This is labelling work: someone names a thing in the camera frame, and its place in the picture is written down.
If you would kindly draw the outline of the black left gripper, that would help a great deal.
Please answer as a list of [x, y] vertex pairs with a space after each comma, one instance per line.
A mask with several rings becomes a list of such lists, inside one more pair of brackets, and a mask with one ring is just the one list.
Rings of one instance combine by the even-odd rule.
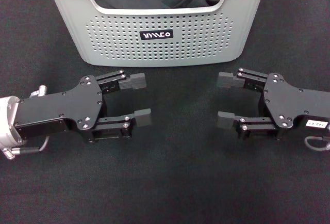
[[146, 88], [144, 73], [127, 75], [119, 70], [97, 77], [87, 75], [71, 90], [20, 100], [14, 127], [23, 140], [68, 131], [79, 133], [87, 143], [128, 138], [134, 126], [152, 124], [151, 109], [98, 119], [103, 107], [102, 92], [142, 88]]

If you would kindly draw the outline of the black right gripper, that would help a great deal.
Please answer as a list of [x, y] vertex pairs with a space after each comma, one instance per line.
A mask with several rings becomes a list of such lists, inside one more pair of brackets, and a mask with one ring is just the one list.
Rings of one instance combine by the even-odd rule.
[[294, 87], [282, 75], [269, 75], [239, 68], [236, 74], [219, 72], [220, 88], [245, 88], [263, 91], [269, 117], [243, 117], [218, 112], [217, 127], [235, 129], [238, 138], [269, 138], [280, 140], [283, 130], [304, 129], [329, 133], [329, 92]]

